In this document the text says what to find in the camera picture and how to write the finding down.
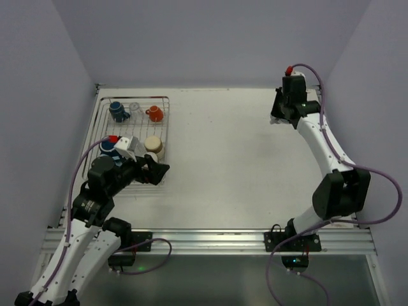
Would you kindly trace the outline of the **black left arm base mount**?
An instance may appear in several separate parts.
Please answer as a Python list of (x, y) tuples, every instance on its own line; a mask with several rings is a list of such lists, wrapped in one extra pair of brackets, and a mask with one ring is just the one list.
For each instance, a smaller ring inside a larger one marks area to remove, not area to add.
[(153, 238), (151, 231), (132, 231), (125, 242), (120, 246), (119, 250), (124, 252), (150, 252), (152, 242), (148, 242)]

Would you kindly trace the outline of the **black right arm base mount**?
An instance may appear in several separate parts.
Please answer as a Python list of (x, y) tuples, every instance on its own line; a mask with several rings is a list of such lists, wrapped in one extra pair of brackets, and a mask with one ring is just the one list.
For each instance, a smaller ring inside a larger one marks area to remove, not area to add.
[(317, 234), (289, 238), (286, 232), (275, 224), (269, 231), (263, 233), (265, 251), (272, 252), (321, 252), (321, 242)]

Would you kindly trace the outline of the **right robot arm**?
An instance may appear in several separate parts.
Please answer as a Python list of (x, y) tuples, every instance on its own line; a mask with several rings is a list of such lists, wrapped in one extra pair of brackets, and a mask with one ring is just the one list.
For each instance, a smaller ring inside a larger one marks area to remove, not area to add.
[(325, 136), (331, 131), (320, 111), (318, 101), (307, 99), (305, 77), (301, 73), (285, 73), (282, 86), (276, 90), (271, 118), (292, 125), (303, 137), (318, 163), (322, 181), (312, 194), (311, 206), (290, 219), (284, 231), (271, 234), (274, 244), (299, 233), (310, 237), (316, 232), (315, 225), (359, 212), (365, 204), (370, 173), (354, 168), (337, 141), (327, 144)]

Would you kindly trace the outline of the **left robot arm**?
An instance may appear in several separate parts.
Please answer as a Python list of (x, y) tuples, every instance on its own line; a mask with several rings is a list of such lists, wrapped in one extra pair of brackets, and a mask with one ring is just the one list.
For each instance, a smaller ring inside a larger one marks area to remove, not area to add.
[(19, 293), (15, 305), (79, 305), (98, 270), (115, 251), (133, 249), (131, 225), (109, 217), (113, 198), (130, 183), (158, 185), (170, 169), (146, 154), (117, 166), (110, 156), (93, 160), (67, 213), (61, 241), (36, 284)]

